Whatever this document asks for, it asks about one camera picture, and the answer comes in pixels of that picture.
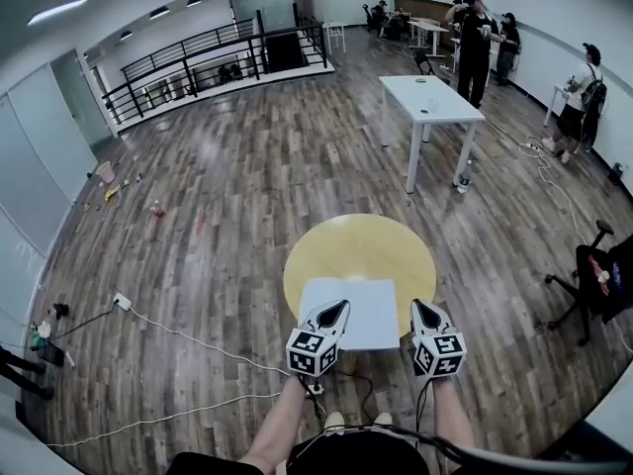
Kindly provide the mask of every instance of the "table leg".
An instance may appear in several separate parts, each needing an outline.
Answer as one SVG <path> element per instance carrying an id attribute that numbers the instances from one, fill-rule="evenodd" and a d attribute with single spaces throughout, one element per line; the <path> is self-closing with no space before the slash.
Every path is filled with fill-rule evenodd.
<path id="1" fill-rule="evenodd" d="M 407 170 L 407 193 L 413 193 L 413 186 L 415 184 L 415 171 L 417 170 L 417 159 L 419 157 L 419 145 L 422 137 L 422 125 L 420 123 L 413 123 L 413 136 L 411 138 L 411 150 L 408 156 L 408 170 Z"/>
<path id="2" fill-rule="evenodd" d="M 387 89 L 383 85 L 383 125 L 381 129 L 381 143 L 383 146 L 389 144 L 387 139 L 387 123 L 389 121 L 389 102 L 387 101 Z"/>
<path id="3" fill-rule="evenodd" d="M 455 171 L 455 177 L 453 178 L 453 185 L 459 185 L 459 176 L 466 168 L 466 162 L 471 154 L 471 148 L 473 147 L 473 141 L 475 140 L 475 132 L 479 122 L 472 123 L 466 133 L 466 140 L 462 146 L 462 152 L 459 155 L 459 161 L 457 162 L 457 170 Z"/>
<path id="4" fill-rule="evenodd" d="M 550 123 L 550 116 L 552 116 L 552 111 L 554 111 L 554 103 L 556 102 L 557 92 L 558 90 L 554 88 L 554 94 L 552 95 L 552 102 L 550 102 L 550 105 L 547 108 L 547 113 L 545 114 L 545 120 L 543 121 L 543 127 L 547 127 Z"/>
<path id="5" fill-rule="evenodd" d="M 431 127 L 432 125 L 426 124 L 424 125 L 424 130 L 422 131 L 422 142 L 428 143 L 431 138 Z"/>

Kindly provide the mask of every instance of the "white paper sheet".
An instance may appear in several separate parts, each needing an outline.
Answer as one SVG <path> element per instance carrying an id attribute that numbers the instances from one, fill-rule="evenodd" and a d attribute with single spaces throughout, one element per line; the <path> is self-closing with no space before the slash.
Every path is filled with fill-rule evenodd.
<path id="1" fill-rule="evenodd" d="M 313 308 L 340 299 L 349 301 L 351 307 L 341 348 L 379 350 L 400 347 L 396 289 L 392 280 L 314 278 L 304 287 L 299 325 Z"/>

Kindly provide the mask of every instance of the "black fabric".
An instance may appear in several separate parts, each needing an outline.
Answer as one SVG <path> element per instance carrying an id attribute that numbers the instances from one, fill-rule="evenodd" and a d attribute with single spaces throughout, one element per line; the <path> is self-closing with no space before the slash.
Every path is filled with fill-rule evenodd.
<path id="1" fill-rule="evenodd" d="M 606 282 L 609 295 L 605 296 L 595 277 L 589 256 L 597 262 L 600 269 L 609 273 Z M 582 303 L 587 305 L 593 315 L 602 315 L 606 324 L 617 314 L 633 305 L 633 236 L 614 246 L 609 252 L 587 245 L 576 248 L 576 264 L 579 273 L 579 291 Z M 620 274 L 621 286 L 615 282 L 614 264 Z"/>
<path id="2" fill-rule="evenodd" d="M 498 47 L 498 50 L 517 54 L 518 43 L 520 42 L 518 30 L 516 28 L 510 27 L 507 23 L 501 23 L 501 33 L 505 35 L 509 41 L 514 41 L 516 42 L 516 44 L 501 43 Z"/>
<path id="3" fill-rule="evenodd" d="M 509 51 L 499 51 L 497 57 L 497 81 L 504 84 L 512 69 L 515 54 Z"/>
<path id="4" fill-rule="evenodd" d="M 581 128 L 583 126 L 583 116 L 585 113 L 573 108 L 569 104 L 565 105 L 565 109 L 558 119 L 558 128 L 565 137 L 570 137 L 576 141 L 581 140 Z"/>
<path id="5" fill-rule="evenodd" d="M 222 473 L 261 475 L 257 468 L 236 461 L 225 461 L 203 454 L 178 454 L 167 475 Z M 336 475 L 349 473 L 414 473 L 428 475 L 422 456 L 408 442 L 380 432 L 333 434 L 305 441 L 288 459 L 288 475 Z"/>
<path id="6" fill-rule="evenodd" d="M 490 39 L 484 39 L 482 33 L 478 30 L 485 25 L 491 26 L 491 32 L 498 34 L 497 21 L 490 19 L 487 15 L 483 18 L 477 16 L 476 13 L 470 12 L 464 18 L 462 25 L 462 42 L 460 44 L 460 54 L 462 57 L 468 56 L 478 60 L 488 61 L 491 51 Z"/>
<path id="7" fill-rule="evenodd" d="M 459 83 L 457 92 L 468 100 L 473 107 L 478 108 L 484 97 L 486 89 L 486 78 L 488 77 L 489 59 L 473 58 L 464 55 L 461 52 L 459 60 Z M 473 81 L 473 90 L 471 91 L 471 80 Z"/>
<path id="8" fill-rule="evenodd" d="M 29 380 L 27 377 L 18 373 L 11 366 L 15 366 L 17 368 L 26 369 L 28 371 L 37 371 L 38 366 L 33 362 L 22 359 L 17 355 L 14 355 L 9 350 L 5 350 L 0 347 L 0 375 L 4 376 L 11 380 L 17 386 L 23 388 L 25 391 L 33 392 L 35 394 L 40 394 L 42 392 L 42 388 Z"/>

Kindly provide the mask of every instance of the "black shorts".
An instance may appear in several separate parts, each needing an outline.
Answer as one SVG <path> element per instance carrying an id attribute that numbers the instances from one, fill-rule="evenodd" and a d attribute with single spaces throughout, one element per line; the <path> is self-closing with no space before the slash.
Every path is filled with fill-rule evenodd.
<path id="1" fill-rule="evenodd" d="M 572 138 L 576 141 L 581 140 L 581 130 L 583 128 L 583 117 L 585 113 L 573 108 L 569 104 L 565 105 L 565 109 L 558 119 L 558 128 L 565 137 Z"/>

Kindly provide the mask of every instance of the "black shirt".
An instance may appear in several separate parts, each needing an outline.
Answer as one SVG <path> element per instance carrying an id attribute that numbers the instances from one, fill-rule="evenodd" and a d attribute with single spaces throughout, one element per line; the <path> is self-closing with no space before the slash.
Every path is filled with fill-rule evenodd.
<path id="1" fill-rule="evenodd" d="M 478 30 L 483 28 L 484 25 L 490 25 L 491 33 L 498 34 L 497 21 L 489 18 L 488 15 L 480 18 L 475 12 L 469 12 L 464 18 L 462 42 L 460 44 L 461 60 L 470 61 L 473 58 L 485 58 L 488 61 L 491 51 L 491 40 L 484 39 L 482 33 Z"/>
<path id="2" fill-rule="evenodd" d="M 511 52 L 512 54 L 518 53 L 518 43 L 520 42 L 520 38 L 518 36 L 518 30 L 516 27 L 510 28 L 506 23 L 501 23 L 501 34 L 505 35 L 510 41 L 515 41 L 516 45 L 501 43 L 498 47 L 501 51 Z"/>
<path id="3" fill-rule="evenodd" d="M 314 442 L 311 439 L 305 441 L 293 448 L 286 468 L 288 475 L 428 475 L 424 459 L 410 443 L 371 431 L 333 434 Z M 192 474 L 262 475 L 259 469 L 249 464 L 192 452 L 178 454 L 167 471 L 167 475 Z"/>

